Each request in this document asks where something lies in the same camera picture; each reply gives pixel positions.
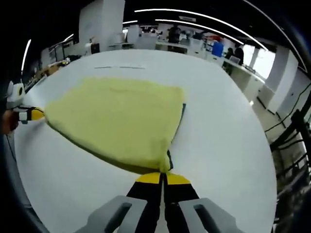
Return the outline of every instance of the ceiling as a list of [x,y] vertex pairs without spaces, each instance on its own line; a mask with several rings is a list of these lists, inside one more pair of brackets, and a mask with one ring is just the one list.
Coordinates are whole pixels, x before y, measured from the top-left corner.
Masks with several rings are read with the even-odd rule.
[[[252,3],[264,10],[274,20],[278,20],[280,12],[289,14],[306,38],[311,38],[308,27],[304,28],[303,26],[305,25],[303,24],[303,16],[308,13],[307,9],[300,9],[300,4],[297,1],[295,1],[295,5],[290,5],[290,3],[281,2],[280,0],[251,0]],[[18,71],[20,71],[19,67],[25,47],[30,38],[32,42],[27,54],[26,64],[30,60],[38,58],[44,48],[64,40],[72,33],[74,33],[74,39],[78,40],[79,12],[90,2],[92,0],[51,0],[44,4],[42,4],[42,1],[21,1],[19,6],[15,6],[16,2],[7,2],[7,11],[11,13],[8,14],[9,17],[4,14],[1,16],[4,31],[2,36],[6,35],[4,39],[11,46],[3,46],[2,52],[5,53],[10,70],[15,70],[18,66]],[[269,50],[274,51],[276,49],[274,44],[290,46],[283,34],[266,17],[243,0],[192,0],[184,1],[184,3],[178,1],[177,3],[170,0],[126,0],[123,19],[124,21],[138,20],[142,24],[154,24],[156,18],[180,20],[179,16],[195,17],[197,24],[214,28],[233,37],[245,37],[242,33],[205,17],[163,11],[134,12],[135,10],[150,8],[187,10],[218,18],[238,27],[253,37],[262,38],[267,42],[264,45]],[[240,40],[258,46],[251,40]]]

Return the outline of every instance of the window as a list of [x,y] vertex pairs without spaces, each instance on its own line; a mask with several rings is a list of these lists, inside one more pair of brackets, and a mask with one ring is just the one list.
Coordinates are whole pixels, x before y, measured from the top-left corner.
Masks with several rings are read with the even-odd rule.
[[254,64],[254,70],[263,78],[267,79],[270,74],[275,57],[276,54],[274,52],[260,49],[258,52],[258,57]]
[[244,45],[243,46],[244,64],[245,65],[249,66],[249,64],[251,63],[254,50],[255,50],[255,46],[251,46],[251,45]]

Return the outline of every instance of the white table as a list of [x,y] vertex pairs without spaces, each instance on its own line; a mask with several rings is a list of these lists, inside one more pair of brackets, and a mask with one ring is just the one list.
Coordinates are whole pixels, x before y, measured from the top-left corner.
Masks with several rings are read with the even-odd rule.
[[188,50],[190,49],[189,45],[182,45],[182,44],[177,44],[177,43],[169,43],[166,41],[156,41],[155,45],[161,45],[161,46],[173,46],[173,47],[179,47],[182,49],[186,49],[188,52]]
[[[44,108],[87,76],[182,87],[187,106],[171,147],[174,173],[188,178],[199,197],[234,216],[244,232],[270,233],[276,175],[269,146],[249,102],[221,67],[173,52],[102,52],[74,61],[36,84],[24,103]],[[20,125],[15,137],[22,183],[51,233],[83,227],[90,213],[114,196],[126,195],[139,177],[78,148],[44,121]]]
[[134,46],[134,43],[116,43],[116,44],[109,45],[108,47],[111,47],[111,48],[113,48],[115,50],[121,50],[123,45]]
[[224,57],[217,57],[207,52],[207,60],[221,67],[224,62],[231,64],[233,69],[230,76],[249,101],[254,100],[258,95],[258,91],[264,86],[265,80],[262,76],[252,73],[245,67],[225,59]]

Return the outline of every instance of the blue container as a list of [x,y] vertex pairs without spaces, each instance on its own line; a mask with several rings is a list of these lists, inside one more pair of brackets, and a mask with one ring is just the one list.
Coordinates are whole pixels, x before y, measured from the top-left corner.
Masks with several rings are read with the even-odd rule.
[[222,57],[224,51],[224,45],[220,42],[215,41],[212,49],[212,54],[217,57]]

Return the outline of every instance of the wall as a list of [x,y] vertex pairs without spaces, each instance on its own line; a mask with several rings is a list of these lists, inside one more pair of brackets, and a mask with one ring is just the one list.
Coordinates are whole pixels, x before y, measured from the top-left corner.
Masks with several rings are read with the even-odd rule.
[[123,12],[125,0],[104,0],[102,18],[102,41],[100,50],[108,50],[108,46],[114,44],[116,35],[123,30]]
[[[311,80],[299,69],[296,72],[293,84],[285,97],[283,103],[281,104],[280,108],[278,109],[278,113],[283,119],[293,108],[295,102],[298,99],[299,94],[311,83]],[[305,91],[304,94],[301,95],[299,102],[297,103],[296,109],[301,109],[302,106],[305,104],[307,97],[311,91],[311,87]],[[290,117],[285,121],[285,125],[288,126],[291,120]]]
[[42,52],[41,52],[41,63],[42,63],[42,68],[47,67],[51,63],[49,48],[42,50]]
[[285,65],[286,66],[285,66],[284,72],[281,76],[281,80],[279,82],[279,85],[277,87],[275,95],[271,99],[269,106],[268,106],[269,110],[272,111],[273,113],[275,113],[280,108],[280,106],[283,103],[283,101],[285,100],[289,90],[291,89],[291,86],[292,86],[294,79],[295,79],[298,61],[291,51],[289,51],[289,53],[288,53],[288,60],[287,60],[287,63]]
[[235,43],[227,38],[223,38],[222,43],[224,45],[224,52],[228,51],[228,48],[232,48],[234,50]]
[[171,24],[166,24],[166,23],[159,23],[158,25],[158,31],[159,32],[163,32],[162,36],[160,37],[160,39],[164,40],[168,37],[169,32],[168,29],[170,29],[173,25]]
[[69,55],[83,56],[85,52],[86,52],[86,49],[82,43],[77,43],[77,44],[64,48],[65,57],[68,57]]
[[103,0],[96,0],[80,11],[79,41],[85,45],[89,39],[101,40],[103,21]]
[[95,37],[100,51],[108,49],[123,29],[124,0],[96,0],[80,11],[79,40],[82,45]]
[[273,91],[277,90],[277,87],[281,82],[281,77],[283,77],[288,56],[289,56],[288,49],[281,46],[277,48],[271,72],[269,74],[268,79],[266,80],[266,85]]
[[[159,23],[158,25],[158,31],[167,31],[168,29],[170,29],[171,27],[173,27],[172,24],[167,24],[167,23]],[[180,28],[181,31],[195,31],[197,33],[201,33],[203,30],[201,29],[197,29],[197,28],[192,28],[192,27],[188,27],[185,25],[178,25],[178,27]]]

